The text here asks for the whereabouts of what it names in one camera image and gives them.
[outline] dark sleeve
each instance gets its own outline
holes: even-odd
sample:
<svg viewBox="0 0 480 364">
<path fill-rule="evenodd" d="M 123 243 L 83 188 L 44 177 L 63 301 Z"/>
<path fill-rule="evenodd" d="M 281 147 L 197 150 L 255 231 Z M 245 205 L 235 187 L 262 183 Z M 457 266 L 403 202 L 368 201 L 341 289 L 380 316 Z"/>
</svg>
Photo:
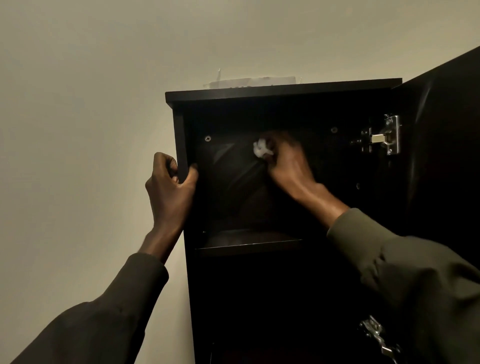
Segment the dark sleeve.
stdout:
<svg viewBox="0 0 480 364">
<path fill-rule="evenodd" d="M 60 314 L 13 363 L 133 363 L 167 280 L 158 259 L 131 255 L 100 297 Z"/>
<path fill-rule="evenodd" d="M 480 363 L 480 271 L 444 245 L 399 237 L 358 209 L 327 236 L 429 363 Z"/>
</svg>

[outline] wall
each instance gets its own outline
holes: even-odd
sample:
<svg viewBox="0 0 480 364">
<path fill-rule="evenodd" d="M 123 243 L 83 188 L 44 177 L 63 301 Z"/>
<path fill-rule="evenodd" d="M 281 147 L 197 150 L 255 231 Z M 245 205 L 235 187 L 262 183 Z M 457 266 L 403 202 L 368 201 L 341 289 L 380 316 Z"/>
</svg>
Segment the wall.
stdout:
<svg viewBox="0 0 480 364">
<path fill-rule="evenodd" d="M 0 363 L 95 298 L 175 155 L 164 92 L 216 78 L 412 78 L 480 45 L 478 0 L 2 0 Z M 138 363 L 193 363 L 181 240 Z"/>
</svg>

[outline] white tissue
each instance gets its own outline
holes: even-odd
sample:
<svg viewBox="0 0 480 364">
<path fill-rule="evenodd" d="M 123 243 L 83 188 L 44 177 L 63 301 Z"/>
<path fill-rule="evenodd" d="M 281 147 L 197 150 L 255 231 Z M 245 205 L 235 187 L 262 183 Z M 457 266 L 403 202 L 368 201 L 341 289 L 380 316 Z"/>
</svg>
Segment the white tissue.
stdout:
<svg viewBox="0 0 480 364">
<path fill-rule="evenodd" d="M 265 154 L 270 154 L 271 156 L 273 155 L 273 152 L 267 148 L 267 142 L 263 138 L 260 138 L 258 139 L 258 142 L 253 143 L 253 153 L 258 158 L 263 158 Z"/>
</svg>

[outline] cabinet door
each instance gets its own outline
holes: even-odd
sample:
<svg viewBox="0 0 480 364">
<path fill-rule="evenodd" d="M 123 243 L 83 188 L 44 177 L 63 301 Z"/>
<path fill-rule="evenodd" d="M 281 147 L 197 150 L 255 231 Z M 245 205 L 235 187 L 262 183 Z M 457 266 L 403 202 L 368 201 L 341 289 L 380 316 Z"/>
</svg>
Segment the cabinet door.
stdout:
<svg viewBox="0 0 480 364">
<path fill-rule="evenodd" d="M 480 48 L 393 91 L 402 151 L 377 198 L 386 205 L 400 198 L 385 223 L 443 243 L 479 266 Z"/>
</svg>

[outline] cabinet top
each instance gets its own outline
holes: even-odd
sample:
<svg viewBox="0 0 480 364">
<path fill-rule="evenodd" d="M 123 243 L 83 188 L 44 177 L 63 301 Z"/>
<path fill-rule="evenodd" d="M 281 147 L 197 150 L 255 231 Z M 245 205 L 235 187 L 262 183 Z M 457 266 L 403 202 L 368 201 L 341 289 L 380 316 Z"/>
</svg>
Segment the cabinet top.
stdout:
<svg viewBox="0 0 480 364">
<path fill-rule="evenodd" d="M 250 97 L 275 97 L 289 95 L 307 95 L 324 92 L 356 91 L 381 88 L 393 88 L 401 85 L 401 78 L 378 80 L 324 82 L 316 84 L 278 85 L 260 87 L 220 88 L 193 91 L 173 91 L 165 93 L 165 101 L 172 109 L 194 101 L 238 99 Z"/>
</svg>

